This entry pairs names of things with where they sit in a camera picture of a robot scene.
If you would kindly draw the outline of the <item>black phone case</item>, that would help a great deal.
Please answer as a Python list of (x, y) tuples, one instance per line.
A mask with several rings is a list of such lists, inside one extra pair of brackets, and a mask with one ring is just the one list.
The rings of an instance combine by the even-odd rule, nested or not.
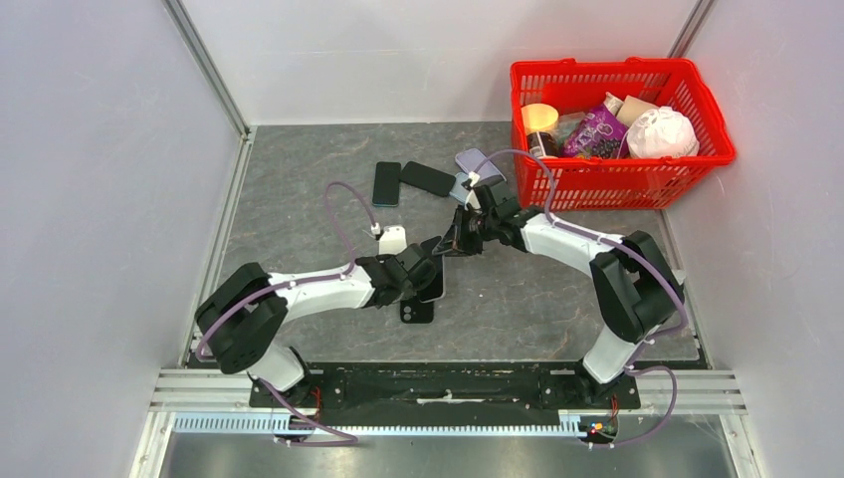
[(403, 324), (427, 325), (434, 321), (434, 317), (434, 303), (422, 303), (413, 298), (399, 304), (399, 319)]

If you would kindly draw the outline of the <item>light blue phone case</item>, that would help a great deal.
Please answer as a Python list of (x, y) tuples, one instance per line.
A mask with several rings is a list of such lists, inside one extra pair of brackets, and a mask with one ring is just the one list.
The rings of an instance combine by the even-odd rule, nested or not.
[(450, 190), (450, 196), (457, 201), (457, 203), (461, 206), (465, 206), (465, 199), (467, 190), (464, 188), (464, 184), (467, 181), (469, 174), (465, 172), (458, 172), (455, 174), (455, 182)]

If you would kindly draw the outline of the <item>black phone silver edge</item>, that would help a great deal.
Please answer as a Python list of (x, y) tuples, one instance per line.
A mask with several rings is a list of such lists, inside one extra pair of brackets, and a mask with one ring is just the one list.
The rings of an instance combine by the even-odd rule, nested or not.
[(444, 257), (438, 252), (441, 241), (441, 236), (434, 236), (421, 243), (423, 250), (431, 255), (436, 272), (432, 282), (417, 294), (417, 299), (423, 304), (433, 303), (445, 296)]

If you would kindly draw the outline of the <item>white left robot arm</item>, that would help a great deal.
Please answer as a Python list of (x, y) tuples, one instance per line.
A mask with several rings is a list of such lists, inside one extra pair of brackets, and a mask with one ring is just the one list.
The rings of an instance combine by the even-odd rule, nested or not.
[(416, 296), (438, 272), (419, 244), (309, 273), (269, 273), (247, 263), (196, 310), (201, 338), (195, 356), (215, 362), (225, 374), (246, 372), (268, 383), (288, 406), (303, 405), (313, 382), (300, 355), (278, 342), (283, 324), (334, 310), (392, 305)]

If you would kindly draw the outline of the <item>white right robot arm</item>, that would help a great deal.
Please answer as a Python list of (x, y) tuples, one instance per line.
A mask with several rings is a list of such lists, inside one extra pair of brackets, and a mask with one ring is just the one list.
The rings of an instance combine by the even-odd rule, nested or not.
[(591, 279), (604, 326), (580, 362), (574, 393), (585, 406), (601, 406), (642, 344), (674, 314), (686, 313), (682, 280), (647, 233), (600, 233), (539, 206), (522, 207), (500, 176), (472, 173), (459, 187), (465, 201), (440, 245), (441, 254), (479, 255), (485, 243), (498, 242)]

